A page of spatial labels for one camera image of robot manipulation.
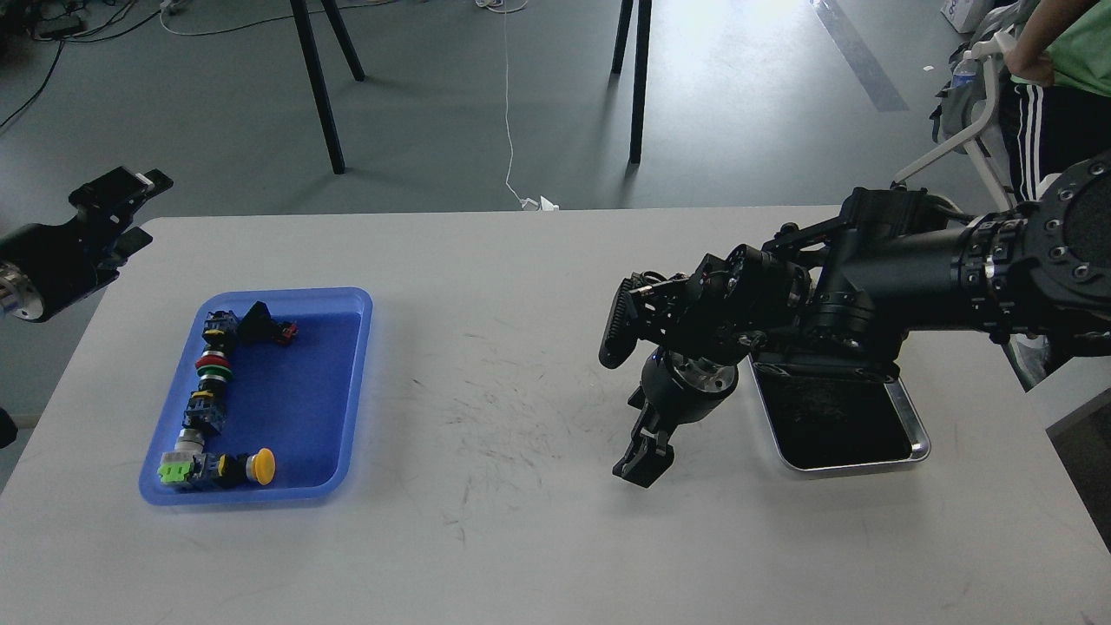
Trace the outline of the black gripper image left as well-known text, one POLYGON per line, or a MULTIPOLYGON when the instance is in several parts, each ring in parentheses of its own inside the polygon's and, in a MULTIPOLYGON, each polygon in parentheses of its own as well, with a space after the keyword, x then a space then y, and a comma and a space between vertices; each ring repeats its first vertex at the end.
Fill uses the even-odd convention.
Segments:
POLYGON ((123 233, 136 211, 173 185, 159 169, 136 174, 116 168, 69 194, 73 221, 31 224, 3 236, 3 315, 44 323, 107 288, 120 266, 154 241, 142 228, 123 233))

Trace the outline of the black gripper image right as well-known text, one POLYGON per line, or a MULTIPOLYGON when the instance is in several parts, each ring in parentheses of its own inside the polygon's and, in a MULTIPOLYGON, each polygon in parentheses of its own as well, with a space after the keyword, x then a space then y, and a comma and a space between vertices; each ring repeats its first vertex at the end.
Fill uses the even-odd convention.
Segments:
POLYGON ((738 381, 737 365, 719 365, 711 360, 688 359, 664 347, 655 349, 641 369, 644 404, 612 475, 649 488, 675 458, 670 443, 674 430, 667 429, 705 419, 733 395, 738 381))

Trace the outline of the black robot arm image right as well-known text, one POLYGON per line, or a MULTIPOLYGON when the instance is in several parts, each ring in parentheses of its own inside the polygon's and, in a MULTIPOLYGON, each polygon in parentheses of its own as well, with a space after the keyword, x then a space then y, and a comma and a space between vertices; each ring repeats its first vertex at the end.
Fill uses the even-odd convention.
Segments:
POLYGON ((1041 336, 1053 361, 1108 355, 1108 153, 1068 167, 1038 201, 961 214, 927 190, 855 188, 838 216, 788 222, 762 246, 707 254, 693 273, 632 273, 615 289, 599 360, 649 341, 615 477, 651 486, 670 438, 733 394, 739 363, 785 380, 799 412, 838 385, 873 406, 899 384, 915 331, 1041 336))

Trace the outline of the person's hand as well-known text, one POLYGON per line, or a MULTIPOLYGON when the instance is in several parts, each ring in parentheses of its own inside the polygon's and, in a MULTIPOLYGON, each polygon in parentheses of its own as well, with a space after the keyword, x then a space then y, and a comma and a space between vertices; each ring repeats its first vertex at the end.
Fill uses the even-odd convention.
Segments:
POLYGON ((1004 62, 1017 79, 1045 88, 1055 84, 1055 67, 1043 49, 1017 43, 1004 53, 1004 62))

